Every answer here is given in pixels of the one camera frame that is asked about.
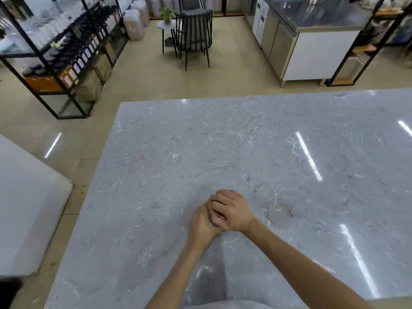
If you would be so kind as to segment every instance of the gray marble countertop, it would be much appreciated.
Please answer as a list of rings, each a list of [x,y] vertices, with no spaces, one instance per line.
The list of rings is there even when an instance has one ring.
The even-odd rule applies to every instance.
[[[222,188],[362,297],[412,295],[411,94],[121,103],[46,308],[142,309],[194,209]],[[270,223],[268,208],[285,193],[303,201],[291,204],[294,218]],[[236,232],[204,253],[183,306],[223,299],[302,303]]]
[[[347,0],[265,0],[296,33],[362,30],[371,13]]]

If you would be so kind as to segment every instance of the potted plant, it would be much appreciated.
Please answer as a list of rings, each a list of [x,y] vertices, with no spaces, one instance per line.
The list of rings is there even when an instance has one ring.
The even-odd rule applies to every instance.
[[[160,8],[160,13],[162,14],[163,21],[165,25],[170,25],[172,22],[172,18],[175,18],[175,12],[168,7],[163,6]]]

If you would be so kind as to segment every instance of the side table leg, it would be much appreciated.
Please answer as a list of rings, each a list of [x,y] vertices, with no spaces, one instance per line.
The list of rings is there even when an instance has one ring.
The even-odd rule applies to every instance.
[[[175,31],[173,29],[171,29],[172,32],[172,38],[173,38],[173,47],[175,48],[175,54],[176,57],[178,57],[178,51],[176,50],[176,36],[175,36]]]

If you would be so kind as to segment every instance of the forearm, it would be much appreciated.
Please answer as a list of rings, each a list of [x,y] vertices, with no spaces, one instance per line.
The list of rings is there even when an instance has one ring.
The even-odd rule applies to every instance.
[[[259,220],[255,219],[244,235],[265,253],[309,308],[370,308],[351,288],[273,234]]]
[[[203,250],[201,248],[186,245],[180,253],[172,271],[170,271],[145,309],[180,308],[190,275],[202,252]]]

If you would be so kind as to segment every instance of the person's left hand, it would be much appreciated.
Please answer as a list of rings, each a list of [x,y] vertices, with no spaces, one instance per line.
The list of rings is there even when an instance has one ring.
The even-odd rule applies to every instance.
[[[206,203],[204,203],[196,209],[190,220],[187,244],[191,248],[199,249],[203,252],[213,238],[222,233],[222,231],[224,230],[219,227],[214,227],[210,223],[209,210],[206,207]]]

